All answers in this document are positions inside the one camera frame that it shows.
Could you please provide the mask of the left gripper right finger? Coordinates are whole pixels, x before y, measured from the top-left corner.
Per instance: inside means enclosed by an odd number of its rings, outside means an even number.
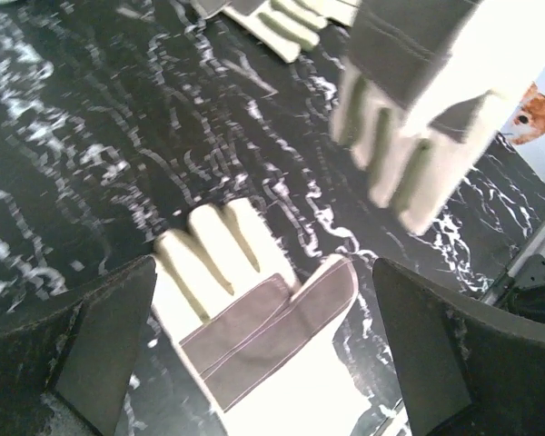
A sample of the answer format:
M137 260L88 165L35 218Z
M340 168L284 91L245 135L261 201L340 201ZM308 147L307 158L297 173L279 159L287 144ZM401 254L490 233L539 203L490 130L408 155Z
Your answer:
M380 258L372 279L414 435L545 435L545 324Z

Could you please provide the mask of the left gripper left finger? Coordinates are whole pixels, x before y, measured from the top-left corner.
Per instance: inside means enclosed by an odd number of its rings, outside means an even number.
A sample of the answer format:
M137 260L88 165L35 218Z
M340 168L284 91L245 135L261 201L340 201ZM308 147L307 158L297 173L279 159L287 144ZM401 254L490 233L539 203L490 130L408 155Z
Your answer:
M53 413L70 415L65 435L112 435L137 359L155 262L122 268L28 309L0 315L0 435L35 435Z

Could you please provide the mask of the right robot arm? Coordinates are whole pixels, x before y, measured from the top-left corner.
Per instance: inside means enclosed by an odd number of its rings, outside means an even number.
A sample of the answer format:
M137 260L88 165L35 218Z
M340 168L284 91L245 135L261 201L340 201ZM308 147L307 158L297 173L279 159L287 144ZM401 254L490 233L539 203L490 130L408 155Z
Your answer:
M533 254L522 265L507 292L506 308L545 324L545 258L541 254Z

